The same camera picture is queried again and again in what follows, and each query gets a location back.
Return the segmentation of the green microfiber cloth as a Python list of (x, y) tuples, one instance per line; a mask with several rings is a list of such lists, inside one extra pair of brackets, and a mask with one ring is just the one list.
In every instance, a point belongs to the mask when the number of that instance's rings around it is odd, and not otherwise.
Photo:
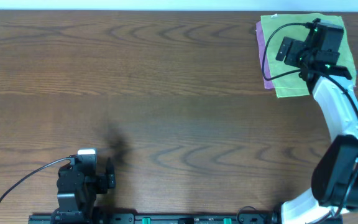
[[(282, 25), (296, 22), (312, 22), (316, 18), (320, 18), (322, 21), (327, 21), (335, 25), (345, 26), (341, 16), (329, 16), (320, 13), (275, 14), (260, 17), (260, 25), (263, 31), (264, 41), (268, 44), (267, 48), (260, 48), (260, 54), (263, 54), (264, 52), (267, 53), (265, 59), (265, 75), (267, 77), (274, 77), (281, 73), (289, 72), (295, 69), (295, 67), (285, 65), (284, 62), (276, 60), (275, 57), (284, 37), (304, 41), (309, 33), (309, 30), (302, 26), (285, 27), (278, 31), (272, 37), (270, 42), (267, 42), (268, 38), (271, 37), (271, 34), (273, 34), (273, 32)], [(276, 96), (279, 98), (304, 96), (309, 94), (306, 83), (298, 76), (297, 73), (290, 74), (270, 82), (266, 81), (265, 86), (268, 86), (269, 83), (273, 85), (276, 91)]]

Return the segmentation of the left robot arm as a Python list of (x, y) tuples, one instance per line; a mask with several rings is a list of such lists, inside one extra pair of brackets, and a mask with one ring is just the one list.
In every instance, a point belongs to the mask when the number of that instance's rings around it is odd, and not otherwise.
[(59, 207), (51, 214), (49, 223), (106, 223), (108, 218), (94, 203), (97, 195), (116, 186), (113, 163), (108, 159), (105, 172), (97, 174), (94, 154), (72, 155), (69, 160), (58, 171)]

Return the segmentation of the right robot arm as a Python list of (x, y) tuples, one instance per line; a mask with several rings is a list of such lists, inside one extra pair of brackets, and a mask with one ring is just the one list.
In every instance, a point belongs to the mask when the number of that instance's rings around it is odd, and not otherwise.
[(350, 73), (336, 65), (339, 37), (284, 37), (277, 60), (300, 68), (319, 104), (331, 145), (316, 166), (311, 187), (281, 204), (272, 223), (323, 223), (358, 211), (358, 102)]

